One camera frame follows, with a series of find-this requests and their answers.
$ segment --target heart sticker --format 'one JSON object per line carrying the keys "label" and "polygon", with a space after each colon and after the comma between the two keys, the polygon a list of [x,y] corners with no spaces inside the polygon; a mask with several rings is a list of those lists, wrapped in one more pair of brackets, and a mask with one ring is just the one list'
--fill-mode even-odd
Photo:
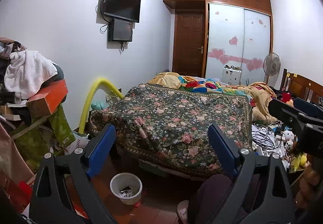
{"label": "heart sticker", "polygon": [[229,44],[230,45],[237,45],[238,42],[238,38],[236,36],[234,36],[231,40],[229,40]]}
{"label": "heart sticker", "polygon": [[252,64],[255,66],[255,69],[258,69],[263,66],[263,60],[262,59],[257,59],[253,58],[252,59]]}
{"label": "heart sticker", "polygon": [[209,57],[219,59],[221,55],[224,55],[224,50],[213,48],[211,54],[212,54],[212,56],[209,55]]}
{"label": "heart sticker", "polygon": [[246,65],[249,72],[251,72],[255,68],[255,65],[252,63],[252,61],[249,61]]}
{"label": "heart sticker", "polygon": [[223,64],[226,64],[228,61],[229,61],[229,56],[227,55],[221,55],[219,60],[223,63]]}

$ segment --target wooden headboard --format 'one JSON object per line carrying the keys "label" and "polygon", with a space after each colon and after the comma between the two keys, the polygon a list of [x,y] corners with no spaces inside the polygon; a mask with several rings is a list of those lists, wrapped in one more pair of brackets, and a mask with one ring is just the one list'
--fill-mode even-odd
{"label": "wooden headboard", "polygon": [[294,97],[317,103],[319,96],[323,96],[323,86],[298,74],[292,74],[284,69],[280,85],[281,91],[289,91]]}

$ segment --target metal screw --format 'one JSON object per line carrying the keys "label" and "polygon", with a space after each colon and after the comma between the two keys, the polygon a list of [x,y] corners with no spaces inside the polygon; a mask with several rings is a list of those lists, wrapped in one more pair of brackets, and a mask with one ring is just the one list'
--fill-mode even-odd
{"label": "metal screw", "polygon": [[52,156],[52,153],[49,153],[49,152],[44,155],[46,159],[50,158],[51,156]]}
{"label": "metal screw", "polygon": [[74,153],[79,155],[83,152],[83,148],[78,147],[77,149],[74,150]]}
{"label": "metal screw", "polygon": [[273,158],[278,159],[280,156],[277,153],[273,153]]}
{"label": "metal screw", "polygon": [[247,155],[247,154],[249,154],[249,150],[248,149],[246,149],[246,148],[243,148],[243,149],[241,149],[241,151],[240,151],[242,154],[244,154],[244,155]]}

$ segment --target hand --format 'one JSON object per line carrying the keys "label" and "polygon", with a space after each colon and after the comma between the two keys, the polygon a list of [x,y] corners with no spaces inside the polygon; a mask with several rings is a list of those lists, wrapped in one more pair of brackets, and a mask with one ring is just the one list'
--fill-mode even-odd
{"label": "hand", "polygon": [[299,183],[300,191],[297,193],[295,200],[297,207],[307,208],[309,201],[314,197],[314,186],[320,181],[320,175],[308,165],[303,173],[303,178]]}

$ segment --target white bucket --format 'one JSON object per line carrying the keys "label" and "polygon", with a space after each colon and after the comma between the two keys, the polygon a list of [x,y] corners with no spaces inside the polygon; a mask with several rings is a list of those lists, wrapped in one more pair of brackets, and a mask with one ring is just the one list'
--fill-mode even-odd
{"label": "white bucket", "polygon": [[[136,195],[130,198],[124,198],[121,196],[120,190],[127,186],[132,186],[134,191],[138,191]],[[124,204],[134,205],[141,199],[141,192],[143,190],[143,184],[141,180],[134,174],[120,173],[115,175],[110,181],[111,192],[119,198]]]}

